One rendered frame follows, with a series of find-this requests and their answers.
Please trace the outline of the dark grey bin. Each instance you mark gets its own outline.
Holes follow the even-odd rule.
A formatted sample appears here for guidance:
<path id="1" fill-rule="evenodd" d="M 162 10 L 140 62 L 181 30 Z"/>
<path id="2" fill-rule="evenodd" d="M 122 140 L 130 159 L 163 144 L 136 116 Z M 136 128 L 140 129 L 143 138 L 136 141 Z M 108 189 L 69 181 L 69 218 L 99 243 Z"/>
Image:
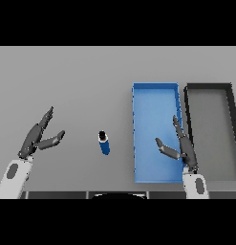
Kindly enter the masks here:
<path id="1" fill-rule="evenodd" d="M 236 105 L 231 83 L 187 83 L 189 138 L 207 181 L 236 181 Z"/>

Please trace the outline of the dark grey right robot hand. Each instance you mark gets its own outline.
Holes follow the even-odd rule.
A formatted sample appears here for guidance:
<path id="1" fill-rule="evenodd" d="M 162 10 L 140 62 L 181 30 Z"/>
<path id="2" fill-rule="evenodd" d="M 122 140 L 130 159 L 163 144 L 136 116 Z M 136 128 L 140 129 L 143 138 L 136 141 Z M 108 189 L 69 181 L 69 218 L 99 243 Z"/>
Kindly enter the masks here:
<path id="1" fill-rule="evenodd" d="M 196 173 L 199 167 L 194 146 L 187 135 L 183 133 L 181 124 L 176 116 L 173 116 L 173 125 L 177 133 L 181 151 L 177 151 L 176 149 L 165 145 L 159 138 L 156 138 L 155 141 L 159 151 L 160 153 L 175 160 L 182 158 L 182 161 L 188 167 L 188 171 Z"/>

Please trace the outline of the blue bin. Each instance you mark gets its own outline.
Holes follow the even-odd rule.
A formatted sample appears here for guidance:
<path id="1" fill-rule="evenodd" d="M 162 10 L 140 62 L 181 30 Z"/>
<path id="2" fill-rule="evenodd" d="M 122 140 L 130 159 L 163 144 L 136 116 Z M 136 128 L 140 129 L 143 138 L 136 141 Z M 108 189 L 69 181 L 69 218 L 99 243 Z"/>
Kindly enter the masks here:
<path id="1" fill-rule="evenodd" d="M 182 124 L 181 98 L 177 82 L 134 82 L 133 148 L 135 182 L 172 184 L 182 182 L 182 159 L 174 160 L 160 153 L 155 141 L 180 150 L 173 125 L 176 115 Z"/>

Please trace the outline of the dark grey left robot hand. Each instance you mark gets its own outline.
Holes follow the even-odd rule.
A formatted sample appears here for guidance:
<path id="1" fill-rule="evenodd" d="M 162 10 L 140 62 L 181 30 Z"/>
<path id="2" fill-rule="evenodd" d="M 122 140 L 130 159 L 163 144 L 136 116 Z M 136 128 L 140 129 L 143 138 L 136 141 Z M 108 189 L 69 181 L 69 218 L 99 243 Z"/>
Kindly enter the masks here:
<path id="1" fill-rule="evenodd" d="M 37 149 L 44 150 L 53 146 L 57 146 L 65 135 L 65 131 L 61 130 L 56 136 L 49 139 L 42 139 L 43 133 L 47 128 L 51 118 L 53 117 L 54 108 L 51 107 L 40 120 L 36 123 L 27 134 L 21 149 L 18 152 L 20 159 L 28 159 L 33 156 Z"/>

